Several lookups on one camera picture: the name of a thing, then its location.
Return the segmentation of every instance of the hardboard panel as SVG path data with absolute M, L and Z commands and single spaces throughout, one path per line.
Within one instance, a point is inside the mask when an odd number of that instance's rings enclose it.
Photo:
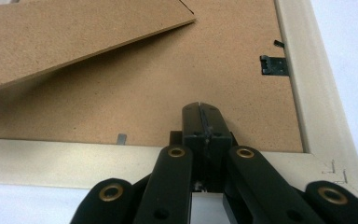
M 302 151 L 289 77 L 261 75 L 283 56 L 272 1 L 184 1 L 195 23 L 0 90 L 0 138 L 164 147 L 182 107 L 220 108 L 241 145 Z
M 190 23 L 179 0 L 48 0 L 0 6 L 0 88 Z

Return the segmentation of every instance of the cork-colored board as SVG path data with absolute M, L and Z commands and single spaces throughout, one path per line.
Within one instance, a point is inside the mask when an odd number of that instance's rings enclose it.
M 194 19 L 179 0 L 48 0 L 0 6 L 0 88 Z
M 195 23 L 0 90 L 0 138 L 164 147 L 184 105 L 220 108 L 241 145 L 302 151 L 273 1 L 185 0 Z

